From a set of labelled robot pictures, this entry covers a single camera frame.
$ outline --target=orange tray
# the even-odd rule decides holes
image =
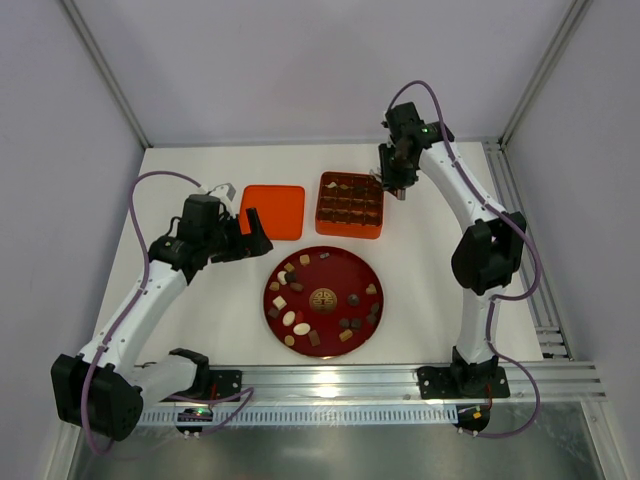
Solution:
[[[304,188],[295,185],[249,185],[242,194],[240,230],[249,233],[247,208],[255,208],[269,240],[298,240],[304,221]]]
[[[320,177],[316,232],[375,239],[382,231],[384,192],[372,175],[325,172]]]

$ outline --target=white wall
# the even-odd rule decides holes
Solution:
[[[570,3],[76,2],[156,145],[381,139],[415,78],[457,135],[498,136]]]
[[[640,3],[594,2],[509,159],[581,358],[640,452]]]
[[[49,370],[92,331],[142,149],[57,2],[0,2],[0,476],[36,478]]]

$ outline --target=metal frame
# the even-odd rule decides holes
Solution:
[[[593,0],[573,0],[571,2],[571,5],[565,12],[556,33],[551,39],[544,55],[542,55],[538,66],[524,89],[524,93],[520,97],[516,108],[507,122],[507,126],[500,139],[501,146],[506,147],[513,138],[520,122],[522,122],[527,112],[531,109],[534,100],[538,97],[540,91],[551,76],[553,69],[567,48],[569,40],[571,40],[571,37],[573,37],[580,26],[582,19],[592,3]]]
[[[120,112],[127,121],[129,128],[131,128],[131,133],[138,139],[138,142],[140,143],[142,148],[147,149],[151,147],[152,145],[149,143],[149,139],[144,133],[140,122],[138,122],[135,113],[131,109],[131,105],[129,104],[127,97],[124,95],[122,88],[120,88],[120,84],[116,80],[111,67],[105,60],[104,55],[102,54],[102,51],[98,46],[98,43],[96,42],[95,38],[93,38],[93,34],[91,33],[91,30],[89,30],[87,23],[84,21],[84,18],[82,17],[82,14],[80,13],[80,10],[78,9],[75,1],[59,1],[63,11],[66,13],[67,18],[71,23],[71,26],[75,30],[82,44],[87,49],[87,53],[89,54],[89,57],[91,57],[93,64],[98,70],[98,74],[102,77],[107,90],[109,90],[109,93],[111,93],[113,99],[116,102],[116,105],[118,105]]]

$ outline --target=wire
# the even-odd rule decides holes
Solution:
[[[433,100],[433,106],[436,109],[436,114],[438,115],[438,122],[440,123],[440,131],[441,132],[446,132],[447,130],[446,130],[445,123],[444,123],[444,117],[442,115],[442,109],[440,108],[440,102],[438,101],[438,98],[436,97],[436,94],[433,91],[433,89],[431,88],[431,86],[427,82],[425,82],[423,80],[413,80],[412,82],[409,82],[404,87],[402,87],[398,91],[398,93],[396,93],[394,95],[393,99],[389,103],[389,107],[387,108],[387,111],[389,111],[391,108],[393,108],[393,106],[396,103],[396,100],[398,100],[400,95],[402,95],[402,93],[404,93],[405,90],[407,90],[409,87],[411,87],[413,85],[420,85],[420,86],[422,86],[422,87],[427,89],[427,91],[429,92],[429,95],[431,95],[431,100]],[[531,375],[531,373],[529,373],[529,371],[524,367],[524,365],[522,365],[520,362],[517,362],[516,360],[514,360],[512,358],[507,357],[506,355],[501,354],[500,352],[498,352],[496,347],[493,345],[492,339],[491,339],[491,325],[493,323],[493,314],[495,312],[495,301],[496,300],[506,300],[506,301],[514,302],[514,301],[518,301],[518,300],[524,300],[525,298],[528,298],[531,295],[533,295],[533,292],[535,292],[536,289],[538,288],[538,286],[540,285],[540,279],[542,277],[542,262],[540,261],[540,255],[538,254],[538,250],[536,249],[535,245],[533,244],[533,241],[529,237],[527,237],[527,235],[520,229],[520,227],[518,227],[507,215],[505,215],[504,213],[500,212],[495,207],[493,207],[490,203],[488,203],[487,199],[484,198],[484,196],[475,187],[475,185],[473,184],[473,182],[471,181],[471,179],[469,178],[467,173],[464,171],[464,168],[463,168],[462,164],[459,162],[459,157],[453,151],[453,147],[451,146],[451,142],[449,141],[449,136],[446,135],[446,134],[443,134],[442,138],[444,140],[444,147],[447,150],[447,154],[449,155],[449,158],[453,162],[453,165],[456,168],[456,171],[460,174],[460,177],[462,178],[462,181],[469,188],[469,190],[471,191],[473,196],[476,197],[476,199],[480,202],[480,204],[482,205],[483,208],[486,208],[489,212],[493,213],[495,216],[500,218],[500,220],[502,220],[504,223],[506,223],[516,233],[516,235],[518,235],[518,237],[520,237],[522,239],[524,244],[527,246],[527,249],[531,252],[531,256],[533,257],[535,274],[534,274],[533,282],[531,283],[531,286],[529,287],[529,289],[527,291],[525,291],[524,293],[522,293],[520,295],[515,295],[515,296],[494,295],[493,297],[491,297],[491,302],[489,304],[489,311],[488,311],[488,314],[487,314],[487,323],[486,323],[485,336],[486,336],[486,339],[487,339],[487,344],[489,345],[489,349],[493,352],[494,355],[496,355],[498,358],[500,358],[502,360],[505,360],[505,361],[515,365],[520,370],[522,370],[522,372],[527,376],[527,378],[531,382],[531,385],[533,387],[533,391],[534,391],[534,394],[535,394],[535,398],[536,398],[535,408],[534,408],[533,413],[531,414],[531,417],[529,418],[529,420],[527,422],[525,422],[524,425],[522,425],[519,428],[516,428],[515,430],[513,430],[511,432],[505,432],[505,433],[474,433],[474,432],[469,432],[468,430],[465,430],[466,433],[473,434],[475,436],[482,437],[482,438],[507,438],[507,437],[511,437],[513,435],[517,435],[517,434],[521,433],[522,431],[526,430],[538,418],[538,414],[540,413],[540,390],[538,389],[538,384],[536,383],[535,379],[533,378],[533,375]]]
[[[169,222],[169,231],[164,234],[165,237],[171,235],[171,232],[173,232],[173,226],[175,225],[177,220],[181,220],[181,218],[178,216],[171,217],[171,221]]]
[[[115,334],[116,330],[118,329],[118,327],[120,327],[120,325],[122,324],[124,319],[127,317],[127,315],[131,312],[131,310],[135,306],[135,304],[138,301],[138,299],[144,293],[145,288],[147,286],[147,283],[149,281],[149,268],[150,268],[149,267],[149,255],[147,254],[147,247],[146,247],[146,244],[144,242],[144,237],[142,236],[142,231],[140,230],[140,224],[138,223],[138,216],[136,215],[135,205],[134,205],[134,202],[133,202],[133,194],[135,193],[136,186],[142,180],[144,180],[145,178],[159,176],[159,175],[167,175],[167,176],[171,176],[171,177],[181,178],[183,180],[186,180],[187,182],[192,183],[193,185],[195,185],[198,188],[200,188],[202,186],[200,184],[200,182],[194,180],[193,178],[191,178],[191,177],[189,177],[187,175],[183,175],[182,173],[171,172],[171,171],[168,171],[168,170],[155,170],[155,171],[152,171],[152,172],[144,173],[144,174],[140,175],[138,178],[136,178],[136,180],[131,185],[131,189],[129,190],[129,214],[131,215],[131,223],[133,224],[133,230],[135,231],[136,238],[138,239],[138,244],[140,245],[140,250],[142,251],[142,259],[143,259],[142,281],[140,282],[140,287],[138,288],[136,293],[133,295],[133,298],[124,307],[124,309],[122,310],[120,315],[118,315],[118,317],[113,322],[113,324],[111,325],[111,327],[109,328],[107,333],[104,335],[104,337],[102,339],[102,343],[96,349],[96,354],[94,355],[93,360],[91,361],[91,364],[89,365],[89,370],[87,371],[87,375],[85,376],[84,382],[82,384],[82,394],[80,396],[80,418],[81,418],[81,423],[82,423],[82,429],[83,429],[85,437],[87,439],[87,444],[89,445],[89,448],[91,449],[91,451],[95,455],[100,455],[101,456],[101,455],[106,455],[107,453],[109,453],[111,451],[111,449],[113,448],[114,441],[111,440],[109,442],[109,444],[107,445],[107,447],[103,450],[100,447],[98,447],[98,445],[96,444],[96,440],[93,437],[93,432],[91,431],[91,425],[89,423],[89,411],[88,411],[89,389],[91,387],[91,381],[93,380],[93,375],[95,374],[96,368],[98,366],[98,362],[100,361],[100,358],[102,357],[102,354],[107,349],[107,345],[111,341],[111,339],[112,339],[113,335]],[[249,389],[244,390],[243,392],[240,392],[240,394],[244,394],[248,390]],[[250,393],[251,394],[248,396],[247,400],[245,400],[245,402],[242,403],[242,405],[240,406],[238,411],[241,408],[243,408],[246,405],[246,403],[248,402],[248,399],[251,398],[251,396],[253,395],[253,389],[251,389]],[[222,398],[222,399],[219,399],[219,400],[216,400],[216,401],[217,402],[224,402],[224,401],[228,401],[229,399],[238,398],[237,396],[232,396],[232,397]],[[229,421],[231,421],[231,420],[227,419],[225,422],[222,422],[221,425],[224,426]]]

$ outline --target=white table surface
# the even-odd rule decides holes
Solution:
[[[462,143],[469,168],[495,194],[480,143]],[[377,145],[161,148],[147,150],[140,173],[174,170],[213,187],[231,182],[240,207],[252,184],[301,185],[306,191],[304,233],[296,242],[274,242],[267,255],[206,267],[169,307],[142,349],[139,362],[157,361],[176,347],[188,348],[220,365],[383,364],[449,362],[460,329],[462,290],[451,272],[451,255],[461,238],[458,223],[435,185],[419,182],[400,202],[385,195],[384,227],[377,240],[318,235],[314,227],[320,175],[325,171],[368,172],[378,165]],[[137,189],[135,202],[147,244],[180,215],[193,187],[177,178],[152,177]],[[269,330],[262,311],[265,282],[284,257],[314,245],[347,249],[368,262],[380,278],[385,306],[378,330],[355,351],[330,360],[301,356]],[[122,232],[96,329],[131,289],[142,268],[130,219]],[[514,275],[509,293],[522,292]],[[505,302],[497,346],[518,360],[542,355],[526,302]]]

